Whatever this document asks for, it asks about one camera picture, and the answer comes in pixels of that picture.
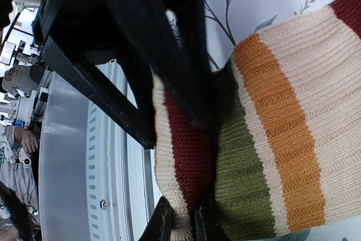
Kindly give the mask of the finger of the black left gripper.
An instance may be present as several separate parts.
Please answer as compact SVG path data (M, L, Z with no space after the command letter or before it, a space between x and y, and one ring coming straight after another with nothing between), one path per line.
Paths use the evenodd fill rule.
M133 55L116 64L125 74L135 97L132 104L74 43L50 36L43 57L58 75L95 103L145 149L155 146L155 110L151 70Z
M217 118L210 69L204 0L101 0L121 37L206 129Z

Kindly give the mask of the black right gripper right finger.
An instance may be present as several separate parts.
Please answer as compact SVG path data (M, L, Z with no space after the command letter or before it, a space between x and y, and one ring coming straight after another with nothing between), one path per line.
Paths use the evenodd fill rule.
M198 241L221 241L226 236L205 202L199 202L194 212L195 236Z

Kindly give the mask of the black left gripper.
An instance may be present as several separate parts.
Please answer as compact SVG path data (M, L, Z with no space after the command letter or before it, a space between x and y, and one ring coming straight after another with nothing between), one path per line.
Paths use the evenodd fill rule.
M1 0L7 11L12 0ZM50 66L102 64L134 55L158 59L157 0L42 0L33 35Z

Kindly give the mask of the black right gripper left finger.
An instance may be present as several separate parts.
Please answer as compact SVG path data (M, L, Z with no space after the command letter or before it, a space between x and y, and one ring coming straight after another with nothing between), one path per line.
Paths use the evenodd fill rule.
M173 210L168 200L160 197L139 241L170 241Z

